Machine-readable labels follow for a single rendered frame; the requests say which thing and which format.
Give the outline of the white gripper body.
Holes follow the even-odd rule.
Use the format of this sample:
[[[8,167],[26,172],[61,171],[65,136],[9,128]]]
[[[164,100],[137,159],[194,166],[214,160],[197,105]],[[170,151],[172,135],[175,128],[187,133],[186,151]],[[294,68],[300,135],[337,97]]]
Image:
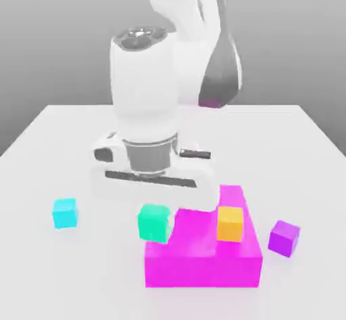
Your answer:
[[[180,208],[211,212],[220,200],[220,185],[208,160],[177,158],[158,177],[137,176],[125,166],[99,164],[90,170],[93,193],[108,200],[134,205],[159,204],[176,211]]]

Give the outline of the small green cube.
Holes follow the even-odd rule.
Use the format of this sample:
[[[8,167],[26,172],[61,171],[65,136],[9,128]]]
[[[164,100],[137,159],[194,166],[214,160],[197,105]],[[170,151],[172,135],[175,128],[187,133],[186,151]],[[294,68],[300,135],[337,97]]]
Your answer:
[[[141,239],[166,244],[174,228],[174,216],[167,206],[144,204],[137,223]]]

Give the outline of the small orange cube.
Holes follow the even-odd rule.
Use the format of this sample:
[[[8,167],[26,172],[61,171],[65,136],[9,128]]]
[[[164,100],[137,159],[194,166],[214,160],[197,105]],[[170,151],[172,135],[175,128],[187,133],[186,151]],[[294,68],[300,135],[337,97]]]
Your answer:
[[[217,240],[221,242],[242,242],[243,209],[230,206],[218,207]]]

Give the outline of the small cyan cube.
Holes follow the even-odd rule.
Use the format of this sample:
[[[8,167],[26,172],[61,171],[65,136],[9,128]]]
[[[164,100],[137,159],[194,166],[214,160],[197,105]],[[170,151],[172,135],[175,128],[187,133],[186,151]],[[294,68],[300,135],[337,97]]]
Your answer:
[[[62,198],[54,201],[53,222],[56,229],[76,227],[78,224],[78,208],[75,198]]]

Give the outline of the small purple cube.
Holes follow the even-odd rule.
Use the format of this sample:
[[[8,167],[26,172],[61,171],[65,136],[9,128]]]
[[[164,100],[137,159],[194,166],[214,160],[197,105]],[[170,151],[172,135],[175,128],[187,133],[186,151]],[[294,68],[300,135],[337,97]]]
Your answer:
[[[301,228],[278,220],[270,232],[268,249],[290,258],[295,251]]]

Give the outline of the large magenta box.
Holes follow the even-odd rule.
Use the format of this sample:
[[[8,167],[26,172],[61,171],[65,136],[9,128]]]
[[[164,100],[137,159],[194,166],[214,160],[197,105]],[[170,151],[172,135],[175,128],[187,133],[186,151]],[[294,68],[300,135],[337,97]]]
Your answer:
[[[239,185],[220,188],[221,206],[243,209],[243,240],[216,239],[217,212],[180,209],[166,244],[145,245],[145,285],[148,288],[256,288],[263,255]]]

